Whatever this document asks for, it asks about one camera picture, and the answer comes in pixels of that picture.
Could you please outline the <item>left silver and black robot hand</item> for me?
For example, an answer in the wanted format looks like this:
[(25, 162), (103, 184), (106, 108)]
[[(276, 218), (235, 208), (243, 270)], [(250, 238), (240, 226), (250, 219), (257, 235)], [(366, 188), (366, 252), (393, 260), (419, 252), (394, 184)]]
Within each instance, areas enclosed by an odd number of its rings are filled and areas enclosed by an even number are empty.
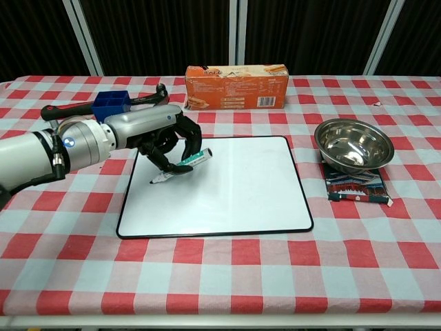
[(112, 129), (118, 149), (136, 148), (162, 172), (185, 174), (193, 170), (190, 165), (171, 163), (165, 156), (176, 146), (179, 137), (185, 139), (182, 160), (201, 151), (201, 127), (176, 105), (112, 115), (104, 124)]

